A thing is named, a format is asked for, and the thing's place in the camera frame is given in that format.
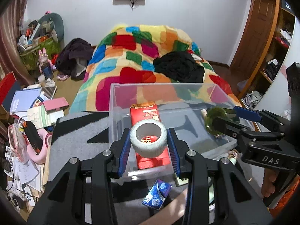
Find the multicolored quilt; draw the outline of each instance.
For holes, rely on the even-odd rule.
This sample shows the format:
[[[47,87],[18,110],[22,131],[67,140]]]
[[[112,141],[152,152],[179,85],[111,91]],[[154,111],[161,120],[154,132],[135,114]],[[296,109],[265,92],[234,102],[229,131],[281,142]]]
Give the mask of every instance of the multicolored quilt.
[[[171,51],[186,51],[200,56],[199,47],[182,30],[169,26],[137,25],[118,28],[108,34],[93,53],[80,87],[70,108],[81,111],[108,111],[111,83],[172,83],[172,79],[154,72],[153,60]],[[196,60],[205,69],[203,83],[215,83],[239,105],[229,84],[218,76],[206,60]],[[209,92],[191,92],[202,98]]]

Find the green fabric basket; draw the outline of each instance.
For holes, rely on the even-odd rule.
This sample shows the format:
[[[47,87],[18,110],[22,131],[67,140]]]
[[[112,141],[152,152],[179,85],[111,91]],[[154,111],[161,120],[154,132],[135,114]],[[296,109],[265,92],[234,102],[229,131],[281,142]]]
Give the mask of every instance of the green fabric basket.
[[[27,70],[35,70],[37,68],[39,56],[38,51],[42,50],[43,47],[46,48],[46,53],[48,54],[50,60],[52,59],[52,54],[58,54],[61,51],[59,43],[56,43],[52,37],[48,38],[47,40],[45,40],[38,46],[32,48],[31,50],[20,54],[21,60],[24,63]]]

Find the brown door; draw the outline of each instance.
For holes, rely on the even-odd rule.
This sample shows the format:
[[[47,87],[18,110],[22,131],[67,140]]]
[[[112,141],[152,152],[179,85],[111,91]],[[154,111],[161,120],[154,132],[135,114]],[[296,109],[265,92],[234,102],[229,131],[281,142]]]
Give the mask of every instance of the brown door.
[[[276,0],[252,0],[241,42],[230,65],[248,79],[254,71],[270,34]]]

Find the white wall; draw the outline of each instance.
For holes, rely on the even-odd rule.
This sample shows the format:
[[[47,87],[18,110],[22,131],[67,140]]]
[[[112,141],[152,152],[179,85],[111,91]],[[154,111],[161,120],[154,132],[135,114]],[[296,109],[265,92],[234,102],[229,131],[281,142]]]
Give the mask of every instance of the white wall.
[[[294,33],[292,42],[287,51],[286,57],[282,64],[282,67],[288,68],[294,62],[300,63],[300,23],[299,20],[295,20]],[[273,83],[255,107],[256,110],[268,110],[277,115],[280,115],[286,110],[287,105],[290,103],[290,97],[287,86],[287,79],[279,72],[275,77]]]
[[[203,48],[207,60],[227,64],[245,27],[249,0],[28,0],[26,16],[39,19],[46,11],[62,16],[67,44],[81,37],[96,45],[119,23],[169,25],[187,32]]]

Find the transparent storage box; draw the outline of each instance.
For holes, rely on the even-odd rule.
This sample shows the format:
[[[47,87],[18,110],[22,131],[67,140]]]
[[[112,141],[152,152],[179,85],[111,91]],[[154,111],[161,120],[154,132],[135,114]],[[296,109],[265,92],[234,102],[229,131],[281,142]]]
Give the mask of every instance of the transparent storage box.
[[[148,83],[111,84],[109,101],[109,144],[119,140],[125,128],[131,128],[130,106],[155,101],[164,126],[174,128],[178,139],[184,140],[190,149],[206,158],[216,158],[233,149],[236,140],[229,136],[215,138],[204,126],[201,110],[211,106],[232,109],[236,104],[216,84],[196,83]],[[252,123],[240,119],[240,123],[254,130]],[[151,179],[172,174],[172,164],[138,170],[133,147],[126,170],[118,183]]]

